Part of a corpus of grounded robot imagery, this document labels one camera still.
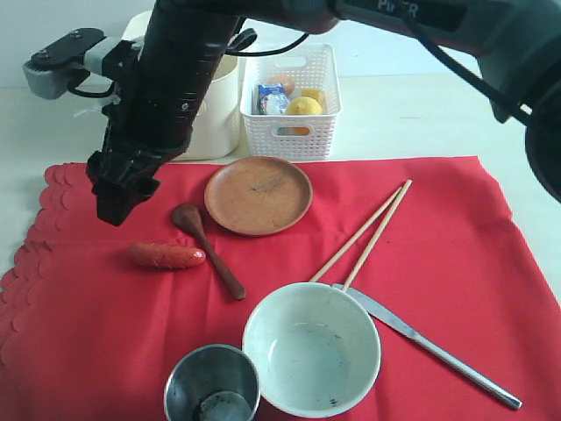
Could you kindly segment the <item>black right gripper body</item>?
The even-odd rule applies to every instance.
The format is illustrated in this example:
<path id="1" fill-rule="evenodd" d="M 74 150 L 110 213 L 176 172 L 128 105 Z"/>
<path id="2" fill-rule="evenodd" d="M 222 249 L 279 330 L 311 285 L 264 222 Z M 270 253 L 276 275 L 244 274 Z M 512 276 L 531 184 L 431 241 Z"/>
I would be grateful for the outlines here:
<path id="1" fill-rule="evenodd" d="M 187 148 L 187 139 L 174 143 L 163 139 L 106 139 L 102 149 L 87 161 L 92 192 L 101 196 L 109 191 L 126 191 L 134 182 L 151 179 L 161 166 Z"/>

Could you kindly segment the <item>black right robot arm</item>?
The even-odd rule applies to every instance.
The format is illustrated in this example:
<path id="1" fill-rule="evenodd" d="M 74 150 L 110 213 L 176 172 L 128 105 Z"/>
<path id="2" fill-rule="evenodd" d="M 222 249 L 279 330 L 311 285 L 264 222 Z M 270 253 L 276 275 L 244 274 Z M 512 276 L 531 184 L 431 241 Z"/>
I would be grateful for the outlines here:
<path id="1" fill-rule="evenodd" d="M 499 121 L 527 129 L 537 180 L 560 195 L 560 4 L 557 1 L 158 1 L 139 46 L 105 39 L 84 56 L 117 102 L 87 174 L 104 222 L 121 225 L 183 153 L 219 61 L 243 19 L 322 34 L 342 20 L 418 39 L 486 96 Z"/>

